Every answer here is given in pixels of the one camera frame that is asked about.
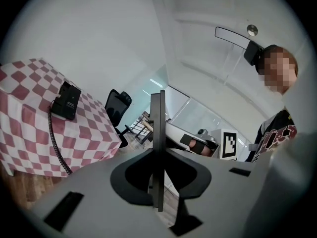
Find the person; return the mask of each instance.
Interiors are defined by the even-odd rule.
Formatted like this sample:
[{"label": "person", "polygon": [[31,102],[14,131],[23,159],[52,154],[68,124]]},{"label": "person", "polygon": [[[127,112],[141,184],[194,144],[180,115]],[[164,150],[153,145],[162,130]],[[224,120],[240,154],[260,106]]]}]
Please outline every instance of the person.
[{"label": "person", "polygon": [[[296,82],[298,65],[295,57],[287,49],[271,45],[264,49],[259,63],[256,64],[256,70],[264,80],[265,86],[283,95]],[[250,154],[246,162],[256,162],[260,154],[274,150],[296,134],[294,122],[284,107],[262,123],[254,144],[249,145]]]}]

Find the black cable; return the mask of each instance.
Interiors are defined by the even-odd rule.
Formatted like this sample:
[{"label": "black cable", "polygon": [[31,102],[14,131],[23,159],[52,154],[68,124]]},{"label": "black cable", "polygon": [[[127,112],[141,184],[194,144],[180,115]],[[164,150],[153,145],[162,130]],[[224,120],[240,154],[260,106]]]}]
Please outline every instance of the black cable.
[{"label": "black cable", "polygon": [[55,153],[58,157],[58,160],[60,162],[60,164],[62,165],[62,167],[65,169],[66,173],[68,175],[70,175],[71,173],[73,173],[73,171],[70,169],[70,167],[68,166],[68,164],[65,162],[65,160],[63,159],[63,156],[61,155],[59,148],[56,144],[56,140],[54,137],[54,132],[53,132],[53,126],[52,126],[52,112],[51,112],[51,104],[48,106],[48,119],[49,119],[49,130],[50,130],[50,136],[51,136],[51,141],[53,144],[53,148],[55,150]]}]

